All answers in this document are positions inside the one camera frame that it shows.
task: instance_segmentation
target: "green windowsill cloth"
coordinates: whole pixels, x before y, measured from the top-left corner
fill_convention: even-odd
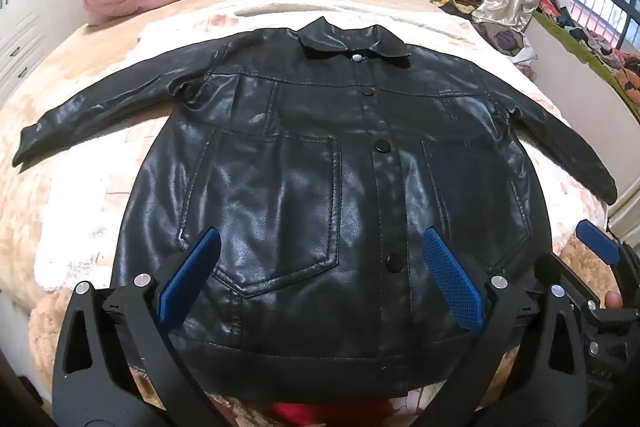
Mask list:
[[[595,74],[602,78],[609,86],[613,87],[640,123],[640,108],[629,99],[625,91],[620,87],[618,78],[607,70],[601,60],[592,51],[584,47],[543,13],[535,11],[533,12],[533,17],[546,31],[551,33],[569,53],[574,54],[583,64],[588,64]]]

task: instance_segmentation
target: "jacket pocket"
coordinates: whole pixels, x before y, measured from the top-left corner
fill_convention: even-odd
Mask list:
[[[529,236],[529,218],[492,143],[422,141],[442,230],[455,251],[502,269]]]
[[[216,227],[213,276],[243,297],[338,264],[340,150],[334,138],[214,130],[192,176],[177,242]]]

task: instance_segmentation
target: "drawer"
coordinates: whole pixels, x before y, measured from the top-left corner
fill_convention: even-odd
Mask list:
[[[42,34],[39,17],[30,14],[12,28],[13,32],[0,41],[0,75],[4,74],[6,67],[20,60],[30,44]]]
[[[33,70],[47,56],[44,46],[44,38],[40,37],[32,42],[22,53],[21,59],[16,60],[0,76],[0,107],[9,99],[12,93],[33,72]]]

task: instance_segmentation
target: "jacket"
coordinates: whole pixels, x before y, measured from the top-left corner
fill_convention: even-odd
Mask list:
[[[112,283],[154,273],[200,230],[220,230],[220,261],[170,336],[212,393],[360,400],[447,378],[473,333],[426,269],[424,230],[513,282],[531,280],[552,246],[516,124],[616,200],[591,147],[500,78],[381,26],[342,30],[324,18],[110,74],[23,129],[13,163],[169,101],[127,204]]]

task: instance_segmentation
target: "blue gripper pad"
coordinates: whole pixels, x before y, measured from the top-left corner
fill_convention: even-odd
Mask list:
[[[578,223],[575,235],[609,266],[620,263],[618,245],[591,221],[583,219]]]
[[[458,325],[463,330],[481,330],[482,296],[433,228],[422,234],[422,257]]]
[[[191,248],[174,278],[158,298],[158,321],[164,331],[180,326],[220,259],[220,232],[207,230]]]

